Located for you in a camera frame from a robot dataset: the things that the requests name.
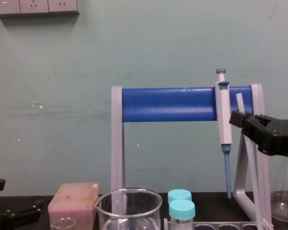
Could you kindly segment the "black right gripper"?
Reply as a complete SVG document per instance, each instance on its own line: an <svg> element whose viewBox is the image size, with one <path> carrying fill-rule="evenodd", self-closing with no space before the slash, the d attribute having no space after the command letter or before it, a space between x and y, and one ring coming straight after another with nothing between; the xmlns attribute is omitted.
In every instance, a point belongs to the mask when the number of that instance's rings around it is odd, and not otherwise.
<svg viewBox="0 0 288 230"><path fill-rule="evenodd" d="M266 115L255 115L235 110L229 123L253 141L258 150L268 156L288 157L288 119L275 120Z"/></svg>

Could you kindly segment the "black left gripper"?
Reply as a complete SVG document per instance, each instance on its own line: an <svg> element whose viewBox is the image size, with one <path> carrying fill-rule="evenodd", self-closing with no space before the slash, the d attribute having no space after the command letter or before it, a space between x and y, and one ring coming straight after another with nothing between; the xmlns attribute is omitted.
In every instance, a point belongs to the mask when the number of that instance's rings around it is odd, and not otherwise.
<svg viewBox="0 0 288 230"><path fill-rule="evenodd" d="M0 191L4 190L6 180L0 179ZM31 203L19 202L8 205L0 199L0 230L13 230L22 226L22 221L38 221L44 206L44 199L37 196Z"/></svg>

